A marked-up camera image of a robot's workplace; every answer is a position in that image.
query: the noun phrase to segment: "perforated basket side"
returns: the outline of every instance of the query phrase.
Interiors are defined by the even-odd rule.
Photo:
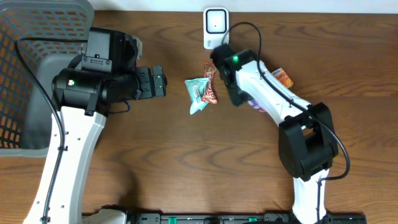
[[[94,10],[86,0],[0,1],[1,148],[21,146],[25,121],[31,115],[29,107],[35,105],[30,100],[35,87],[16,57],[14,41],[19,37],[87,39],[93,19]],[[29,68],[36,73],[45,57],[52,54],[77,54],[80,45],[27,41],[21,43],[20,49]],[[38,134],[46,133],[41,130],[42,127],[34,128],[37,128]]]

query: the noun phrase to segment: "brown wood surface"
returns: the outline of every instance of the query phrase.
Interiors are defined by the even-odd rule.
[[[351,156],[347,178],[326,184],[326,208],[398,223],[398,16],[231,13],[255,22],[262,59],[282,67],[292,91],[331,109]],[[165,213],[262,213],[291,209],[292,178],[277,150],[277,126],[248,105],[236,108],[219,77],[217,105],[189,115],[184,80],[203,76],[202,13],[96,12],[95,25],[138,36],[141,65],[162,65],[167,97],[132,103],[106,122],[85,189],[84,212],[118,203]],[[250,27],[231,34],[257,50]],[[0,222],[20,223],[39,186],[43,159],[0,158]],[[343,172],[340,154],[331,175]]]

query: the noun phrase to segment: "orange wrapper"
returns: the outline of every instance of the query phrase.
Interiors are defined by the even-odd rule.
[[[203,102],[214,103],[214,104],[217,103],[217,98],[216,98],[216,95],[214,94],[213,87],[212,87],[213,79],[214,79],[214,75],[216,74],[216,71],[217,71],[217,69],[213,64],[205,61],[205,78],[209,78],[209,82],[207,83],[205,92],[201,98],[201,100]]]
[[[272,75],[278,79],[286,88],[293,86],[293,81],[287,76],[286,72],[280,68],[272,72]]]

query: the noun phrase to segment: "red candy wrapper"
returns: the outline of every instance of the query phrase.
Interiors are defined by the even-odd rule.
[[[211,63],[205,61],[205,78],[209,78],[209,82],[206,85],[205,93],[203,94],[201,100],[207,103],[217,103],[216,95],[213,91],[213,78],[216,74],[216,67]]]

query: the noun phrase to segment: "basket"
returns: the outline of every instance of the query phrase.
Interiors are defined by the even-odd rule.
[[[87,39],[94,10],[86,0],[0,0],[0,156],[45,157],[51,110],[16,57],[19,37]],[[21,55],[49,96],[54,76],[80,43],[25,41]]]

